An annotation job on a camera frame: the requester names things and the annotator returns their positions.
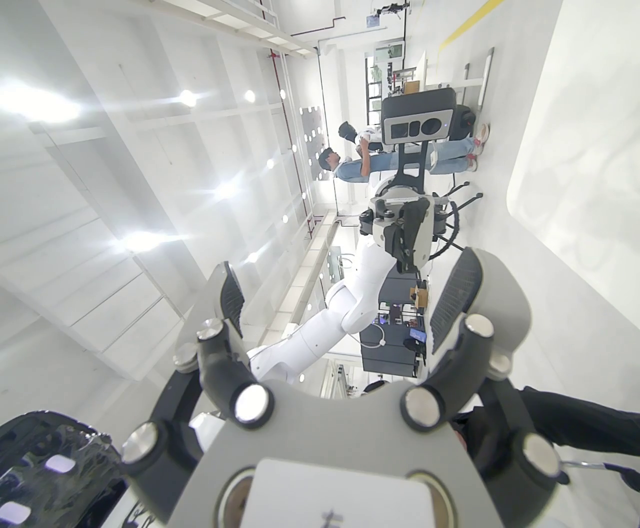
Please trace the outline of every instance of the metal rod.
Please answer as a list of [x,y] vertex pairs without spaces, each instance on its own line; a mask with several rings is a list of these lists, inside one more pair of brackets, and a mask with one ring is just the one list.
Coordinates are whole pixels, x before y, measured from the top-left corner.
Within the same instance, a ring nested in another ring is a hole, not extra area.
[[486,56],[486,59],[484,61],[484,72],[482,74],[483,83],[482,83],[482,87],[480,88],[480,95],[478,95],[478,112],[482,110],[482,105],[484,103],[484,95],[486,93],[486,84],[487,84],[487,81],[489,80],[489,70],[491,69],[491,61],[493,60],[494,50],[495,48],[491,48],[489,50],[489,54]]

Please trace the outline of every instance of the person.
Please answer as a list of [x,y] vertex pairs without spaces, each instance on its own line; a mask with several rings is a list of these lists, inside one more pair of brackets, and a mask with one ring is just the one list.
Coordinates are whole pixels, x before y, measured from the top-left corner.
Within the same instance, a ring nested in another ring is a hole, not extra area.
[[[479,127],[478,133],[473,138],[465,138],[459,141],[445,141],[437,143],[434,147],[432,141],[427,149],[426,168],[431,174],[451,174],[454,172],[473,172],[477,169],[476,158],[489,138],[489,125]],[[360,137],[361,160],[346,158],[341,161],[340,156],[332,148],[326,148],[318,158],[320,167],[333,171],[336,178],[350,183],[366,183],[372,172],[382,170],[395,170],[398,168],[397,152],[382,152],[381,154],[369,153],[369,142],[365,136]],[[431,153],[436,149],[438,160],[435,166],[431,166]],[[405,165],[405,168],[417,168],[417,164]]]
[[[378,381],[371,383],[364,394],[381,386]],[[640,456],[640,413],[619,411],[532,387],[518,392],[536,431],[549,442],[586,451]],[[474,407],[457,414],[451,426],[467,452],[475,457],[490,426],[485,408]]]
[[385,148],[385,145],[382,143],[382,133],[380,133],[380,129],[377,127],[367,126],[364,130],[356,132],[356,129],[348,121],[345,121],[338,128],[338,135],[342,139],[354,143],[356,145],[356,152],[358,152],[360,157],[362,157],[362,149],[360,147],[360,139],[362,138],[365,138],[369,142],[369,152],[391,150],[390,148]]

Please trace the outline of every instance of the black pipe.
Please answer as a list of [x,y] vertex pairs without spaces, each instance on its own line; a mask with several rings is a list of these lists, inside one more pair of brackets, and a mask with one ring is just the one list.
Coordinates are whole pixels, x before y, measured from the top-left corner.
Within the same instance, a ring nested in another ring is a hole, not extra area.
[[[318,57],[318,74],[320,75],[320,92],[322,92],[322,111],[324,114],[324,126],[328,127],[328,124],[326,121],[326,103],[324,102],[324,84],[322,81],[322,66],[320,66],[320,46],[316,47],[316,51],[317,51],[317,57]],[[328,131],[326,135],[326,146],[327,147],[331,146],[331,144],[329,143]],[[338,194],[335,190],[335,178],[333,179],[333,199],[335,200],[335,213],[337,216],[340,216],[340,209],[338,208]]]
[[[267,17],[264,16],[264,11],[262,12],[262,18],[264,20],[267,19]],[[278,76],[278,68],[276,67],[276,59],[275,59],[275,53],[273,52],[273,50],[271,48],[269,48],[269,51],[271,52],[271,62],[273,62],[273,71],[276,74],[276,83],[278,84],[278,92],[280,93],[282,91],[282,87],[280,86],[280,77]],[[281,98],[281,103],[282,103],[282,114],[284,116],[284,122],[285,125],[287,126],[287,134],[289,135],[289,144],[292,145],[293,144],[293,137],[291,136],[291,129],[289,128],[289,119],[287,119],[287,108],[284,105],[284,99]],[[296,161],[296,154],[293,154],[293,165],[296,168],[296,176],[298,178],[298,186],[300,187],[300,195],[304,194],[304,191],[302,190],[302,181],[300,181],[300,171],[298,170],[298,162]],[[302,200],[302,207],[305,210],[305,218],[308,219],[309,217],[309,213],[307,212],[307,204],[305,203],[304,200]],[[313,233],[311,231],[311,226],[309,225],[309,220],[306,220],[307,222],[307,230],[309,231],[309,238],[313,238]]]
[[335,21],[336,20],[346,20],[346,19],[347,19],[347,17],[336,17],[331,21],[331,26],[327,26],[326,28],[311,29],[310,31],[300,31],[300,33],[291,33],[291,36],[306,35],[307,33],[315,33],[316,31],[324,31],[325,29],[333,29],[333,28],[335,28]]

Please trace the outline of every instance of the cable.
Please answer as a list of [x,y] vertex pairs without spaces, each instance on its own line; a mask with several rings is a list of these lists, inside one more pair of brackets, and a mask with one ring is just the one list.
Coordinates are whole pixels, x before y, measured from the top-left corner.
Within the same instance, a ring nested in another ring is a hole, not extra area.
[[[438,247],[436,248],[436,253],[438,253],[438,251],[440,250],[440,243],[442,242],[442,239],[438,239]],[[429,271],[427,272],[427,276],[431,275],[431,270],[433,269],[433,263],[435,262],[435,259],[431,259],[431,267],[429,268]]]
[[363,346],[364,348],[380,348],[381,346],[384,346],[387,344],[387,342],[385,341],[385,329],[382,328],[382,326],[380,326],[378,323],[371,323],[373,326],[377,326],[380,331],[382,332],[382,339],[380,340],[380,342],[375,345],[375,346],[371,346],[371,345],[365,345],[363,342],[358,341],[352,334],[348,333],[347,335],[349,337],[351,337],[354,341],[360,343],[360,346]]

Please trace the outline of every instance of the jeans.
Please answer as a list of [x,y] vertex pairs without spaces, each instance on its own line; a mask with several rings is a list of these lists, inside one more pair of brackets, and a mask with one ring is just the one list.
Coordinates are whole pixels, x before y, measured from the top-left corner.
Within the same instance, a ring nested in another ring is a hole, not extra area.
[[[475,145],[473,138],[465,138],[459,141],[445,141],[444,143],[429,142],[427,145],[427,161],[426,169],[430,174],[451,174],[454,172],[464,172],[469,168],[469,161],[467,154],[473,152]],[[435,167],[431,167],[431,153],[433,149],[438,152],[438,161]],[[413,149],[409,149],[408,145],[405,145],[405,149],[412,152]],[[404,166],[406,169],[417,169],[419,165],[417,163],[408,163]],[[394,152],[394,157],[391,162],[392,170],[398,168],[398,153]]]

